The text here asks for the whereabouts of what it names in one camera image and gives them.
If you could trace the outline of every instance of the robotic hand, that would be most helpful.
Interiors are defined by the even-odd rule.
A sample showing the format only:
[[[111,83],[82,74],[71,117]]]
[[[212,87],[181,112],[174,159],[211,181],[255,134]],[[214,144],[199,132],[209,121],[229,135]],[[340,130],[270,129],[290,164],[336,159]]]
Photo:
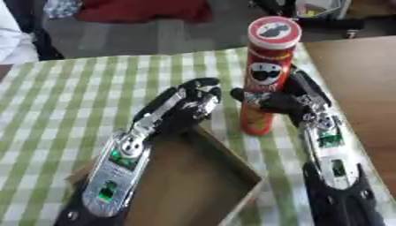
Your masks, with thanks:
[[[208,118],[220,103],[218,83],[218,79],[202,78],[170,87],[136,114],[128,131],[114,132],[89,175],[75,185],[55,225],[123,225],[149,163],[151,140]]]
[[[315,225],[382,226],[374,192],[351,151],[347,127],[306,72],[292,68],[283,92],[231,96],[266,112],[287,114],[300,130],[307,155],[302,171]]]

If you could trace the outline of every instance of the cardboard box lid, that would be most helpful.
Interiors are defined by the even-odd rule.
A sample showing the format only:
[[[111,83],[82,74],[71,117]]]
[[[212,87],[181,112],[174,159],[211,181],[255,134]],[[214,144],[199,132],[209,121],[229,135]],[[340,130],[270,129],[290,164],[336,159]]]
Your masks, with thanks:
[[[68,181],[82,179],[94,162]],[[125,225],[227,225],[262,185],[250,167],[198,126],[155,142]]]

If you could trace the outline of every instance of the pringles mascot face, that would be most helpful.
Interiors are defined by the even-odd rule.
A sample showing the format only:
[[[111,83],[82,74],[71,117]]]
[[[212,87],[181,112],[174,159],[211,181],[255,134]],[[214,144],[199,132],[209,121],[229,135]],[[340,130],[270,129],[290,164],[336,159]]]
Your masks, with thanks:
[[[277,64],[253,63],[250,65],[250,75],[260,85],[270,85],[281,75],[282,68]]]

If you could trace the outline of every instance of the wooden table surface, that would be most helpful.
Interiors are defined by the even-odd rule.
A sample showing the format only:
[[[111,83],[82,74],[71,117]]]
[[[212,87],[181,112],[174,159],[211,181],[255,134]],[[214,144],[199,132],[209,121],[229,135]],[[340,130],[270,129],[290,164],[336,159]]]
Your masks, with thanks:
[[[311,42],[306,47],[396,197],[396,36]]]

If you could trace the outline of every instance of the table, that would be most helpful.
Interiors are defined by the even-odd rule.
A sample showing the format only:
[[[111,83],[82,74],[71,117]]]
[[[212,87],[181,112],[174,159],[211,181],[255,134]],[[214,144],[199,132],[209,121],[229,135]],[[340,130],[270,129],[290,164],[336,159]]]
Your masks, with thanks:
[[[240,105],[229,96],[240,87],[246,48],[175,56],[109,56],[22,64],[0,84],[0,222],[51,225],[62,206],[64,178],[91,160],[109,134],[169,86],[197,77],[222,80],[222,103],[208,127],[245,159],[264,187],[244,209],[240,225],[311,225],[301,173],[306,161],[298,131],[276,115],[272,130],[247,136],[239,130]],[[325,87],[302,45],[294,62]],[[396,224],[394,201],[378,181],[358,143],[356,152],[373,186],[378,210]]]
[[[396,195],[396,36],[307,43],[393,197]]]

